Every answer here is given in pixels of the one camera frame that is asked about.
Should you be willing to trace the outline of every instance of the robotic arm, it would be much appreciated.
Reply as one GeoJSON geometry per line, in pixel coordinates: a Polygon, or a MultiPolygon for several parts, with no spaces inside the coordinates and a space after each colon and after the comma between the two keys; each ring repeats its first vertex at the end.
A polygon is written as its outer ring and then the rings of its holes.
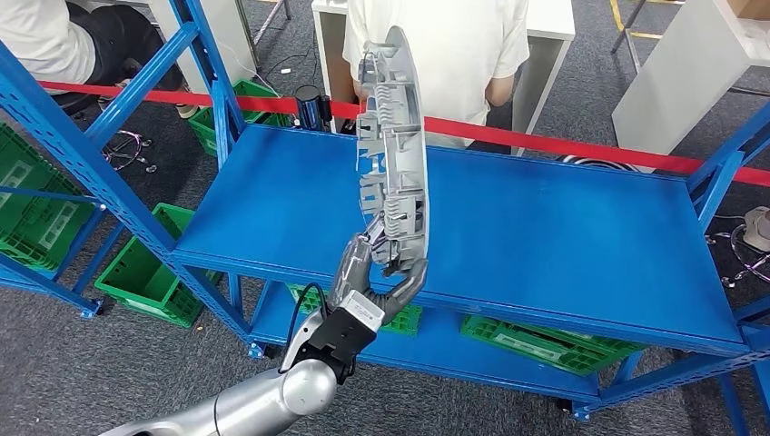
{"type": "Polygon", "coordinates": [[[136,421],[102,436],[257,436],[288,429],[325,410],[337,385],[353,374],[356,356],[377,330],[422,289],[427,261],[418,259],[390,292],[370,288],[371,252],[385,243],[382,217],[348,242],[327,301],[302,323],[281,366],[261,372],[189,409],[136,421]]]}

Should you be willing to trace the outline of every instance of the green plastic crate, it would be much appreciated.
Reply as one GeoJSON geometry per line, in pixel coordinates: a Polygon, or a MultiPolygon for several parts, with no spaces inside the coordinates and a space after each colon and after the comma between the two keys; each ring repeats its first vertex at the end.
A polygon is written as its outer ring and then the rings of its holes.
{"type": "MultiPolygon", "coordinates": [[[[153,216],[179,239],[194,211],[158,203],[153,216]]],[[[206,277],[217,282],[220,272],[208,271],[206,277]]],[[[201,312],[202,303],[166,268],[155,255],[136,239],[118,253],[94,284],[130,309],[188,328],[201,312]]]]}
{"type": "MultiPolygon", "coordinates": [[[[291,296],[294,297],[295,302],[299,300],[300,292],[305,289],[305,286],[301,284],[286,283],[286,287],[289,288],[291,296]]],[[[321,305],[321,300],[318,298],[318,294],[313,289],[308,291],[305,294],[305,298],[302,299],[300,311],[302,313],[310,313],[318,309],[319,305],[321,305]]],[[[393,318],[393,321],[388,322],[387,324],[380,327],[380,331],[417,336],[421,315],[422,307],[408,304],[405,308],[403,308],[403,310],[401,310],[401,312],[396,315],[395,318],[393,318]]]]}
{"type": "Polygon", "coordinates": [[[513,324],[478,315],[466,317],[460,332],[578,375],[596,372],[646,348],[633,342],[513,324]]]}
{"type": "MultiPolygon", "coordinates": [[[[278,96],[270,89],[259,86],[258,84],[248,80],[239,80],[232,87],[232,90],[235,92],[235,95],[243,95],[249,97],[278,96]]],[[[242,111],[242,113],[246,123],[256,122],[260,117],[262,117],[263,114],[262,112],[251,111],[242,111]]],[[[198,141],[201,142],[203,150],[207,154],[216,156],[216,136],[214,135],[214,119],[212,108],[208,107],[199,111],[198,114],[195,114],[190,118],[189,123],[190,126],[192,126],[192,130],[195,132],[195,136],[198,137],[198,141]]],[[[267,119],[265,119],[263,124],[288,126],[289,117],[284,114],[272,114],[267,119]]]]}
{"type": "MultiPolygon", "coordinates": [[[[0,124],[0,185],[81,194],[5,124],[0,124]]],[[[93,210],[89,203],[0,193],[0,253],[35,269],[55,270],[93,210]]]]}

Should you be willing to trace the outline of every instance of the gray carpet floor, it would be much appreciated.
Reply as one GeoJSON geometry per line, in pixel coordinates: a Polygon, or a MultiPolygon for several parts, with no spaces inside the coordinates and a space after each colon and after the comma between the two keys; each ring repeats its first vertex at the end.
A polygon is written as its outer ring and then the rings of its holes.
{"type": "MultiPolygon", "coordinates": [[[[291,2],[294,18],[286,22],[279,15],[258,47],[262,73],[287,94],[299,84],[321,85],[315,51],[308,51],[314,41],[310,2],[291,2]],[[277,73],[283,67],[290,67],[291,73],[277,73]]],[[[256,33],[272,4],[244,3],[256,33]]],[[[619,0],[623,16],[633,3],[619,0]]],[[[608,52],[617,35],[608,0],[579,0],[573,7],[577,38],[536,133],[614,145],[610,114],[633,79],[633,69],[625,50],[617,56],[608,52]]],[[[676,8],[651,4],[637,27],[661,33],[676,8]]],[[[654,41],[637,40],[637,45],[644,59],[654,41]]],[[[770,89],[770,78],[750,71],[742,84],[770,89]]],[[[764,103],[744,95],[725,96],[676,153],[708,155],[764,103]]],[[[78,122],[86,125],[95,115],[90,111],[78,122]]],[[[495,109],[489,123],[509,127],[510,106],[495,109]]],[[[126,128],[154,139],[146,155],[159,170],[146,174],[135,165],[121,172],[123,178],[148,206],[167,202],[194,208],[215,176],[216,163],[202,153],[192,130],[172,107],[162,104],[143,104],[126,128]]],[[[770,168],[770,155],[759,156],[754,166],[770,168]]],[[[767,198],[765,189],[736,184],[721,212],[744,213],[766,204],[767,198]]],[[[94,233],[64,284],[74,283],[113,224],[108,221],[94,233]]],[[[716,222],[714,228],[726,230],[730,225],[716,222]]],[[[720,272],[736,271],[725,246],[715,247],[714,255],[720,272]]],[[[248,310],[261,284],[244,284],[248,310]]],[[[767,290],[749,278],[728,296],[738,307],[767,290]]],[[[99,295],[94,289],[87,294],[99,295]]],[[[190,330],[120,305],[83,322],[63,303],[10,289],[0,289],[0,350],[0,431],[18,436],[98,434],[126,421],[178,410],[276,364],[246,357],[244,345],[206,311],[190,330]]],[[[651,371],[682,355],[650,349],[638,371],[651,371]]],[[[738,372],[734,380],[752,434],[770,434],[750,377],[738,372]]],[[[700,436],[728,435],[732,430],[713,380],[594,413],[590,422],[578,423],[548,397],[362,364],[328,411],[298,422],[288,433],[700,436]]]]}

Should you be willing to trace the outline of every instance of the person's arm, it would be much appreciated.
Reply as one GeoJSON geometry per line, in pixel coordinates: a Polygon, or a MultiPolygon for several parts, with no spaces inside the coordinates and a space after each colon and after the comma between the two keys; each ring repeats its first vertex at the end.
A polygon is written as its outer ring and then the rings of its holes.
{"type": "Polygon", "coordinates": [[[510,20],[503,25],[505,36],[498,57],[498,64],[492,74],[485,96],[489,104],[501,106],[508,101],[513,91],[513,76],[529,57],[527,42],[527,8],[529,0],[518,0],[510,20]]]}
{"type": "Polygon", "coordinates": [[[513,75],[501,79],[492,77],[487,85],[485,96],[487,101],[493,106],[502,106],[508,101],[513,92],[513,75]]]}
{"type": "Polygon", "coordinates": [[[342,47],[342,58],[350,64],[350,77],[353,78],[353,89],[359,98],[361,87],[358,81],[359,64],[363,57],[363,46],[369,40],[369,34],[364,21],[363,1],[348,0],[348,17],[345,25],[345,44],[342,47]]]}

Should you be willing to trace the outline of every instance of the gray plastic part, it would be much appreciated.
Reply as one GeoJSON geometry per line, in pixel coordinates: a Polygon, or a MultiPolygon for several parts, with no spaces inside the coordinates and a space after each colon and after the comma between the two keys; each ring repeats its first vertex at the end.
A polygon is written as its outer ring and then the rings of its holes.
{"type": "Polygon", "coordinates": [[[745,216],[744,241],[757,250],[770,252],[770,208],[759,206],[745,216]]]}
{"type": "Polygon", "coordinates": [[[429,202],[420,89],[403,31],[385,44],[368,42],[359,65],[366,112],[358,116],[358,156],[371,161],[360,178],[365,214],[382,216],[386,242],[371,254],[393,272],[408,271],[428,254],[429,202]]]}

